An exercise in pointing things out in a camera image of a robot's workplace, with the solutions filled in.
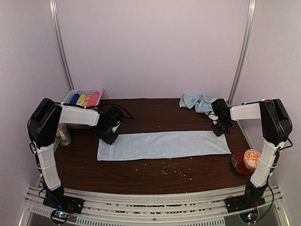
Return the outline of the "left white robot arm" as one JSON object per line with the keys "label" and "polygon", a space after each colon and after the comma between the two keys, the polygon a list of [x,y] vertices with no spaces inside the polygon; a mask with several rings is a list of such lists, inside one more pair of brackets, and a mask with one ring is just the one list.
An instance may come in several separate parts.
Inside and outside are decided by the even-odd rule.
{"label": "left white robot arm", "polygon": [[37,167],[42,173],[42,181],[47,192],[46,198],[57,209],[68,204],[64,189],[57,173],[54,157],[54,144],[59,124],[79,124],[94,127],[97,138],[111,145],[117,139],[115,132],[124,119],[117,106],[106,111],[95,106],[83,107],[43,99],[27,123],[30,147],[35,154]]}

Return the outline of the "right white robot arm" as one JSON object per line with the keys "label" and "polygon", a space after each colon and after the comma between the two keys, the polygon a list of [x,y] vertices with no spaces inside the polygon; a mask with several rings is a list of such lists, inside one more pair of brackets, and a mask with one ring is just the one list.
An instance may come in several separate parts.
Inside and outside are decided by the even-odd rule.
{"label": "right white robot arm", "polygon": [[217,99],[211,104],[217,116],[212,130],[216,136],[229,131],[233,121],[260,120],[263,135],[263,148],[259,164],[245,186],[243,195],[225,199],[228,212],[235,212],[263,205],[263,194],[269,187],[269,178],[277,166],[281,151],[293,130],[291,119],[280,99],[268,99],[228,106],[224,99]]}

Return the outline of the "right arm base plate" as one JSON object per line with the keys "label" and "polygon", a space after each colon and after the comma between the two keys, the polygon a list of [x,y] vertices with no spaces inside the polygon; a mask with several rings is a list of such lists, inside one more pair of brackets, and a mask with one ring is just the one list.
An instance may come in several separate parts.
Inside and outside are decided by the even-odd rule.
{"label": "right arm base plate", "polygon": [[224,201],[228,213],[243,211],[247,209],[254,209],[259,205],[264,205],[266,203],[263,197],[260,198],[258,201],[249,202],[248,200],[244,199],[243,195],[227,197]]}

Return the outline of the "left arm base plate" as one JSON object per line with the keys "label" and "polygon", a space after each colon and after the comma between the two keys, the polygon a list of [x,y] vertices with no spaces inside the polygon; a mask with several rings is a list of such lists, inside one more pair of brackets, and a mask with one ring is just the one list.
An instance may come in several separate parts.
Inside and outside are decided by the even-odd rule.
{"label": "left arm base plate", "polygon": [[43,205],[53,209],[62,210],[70,214],[80,214],[83,209],[84,200],[65,195],[61,199],[46,196],[43,201]]}

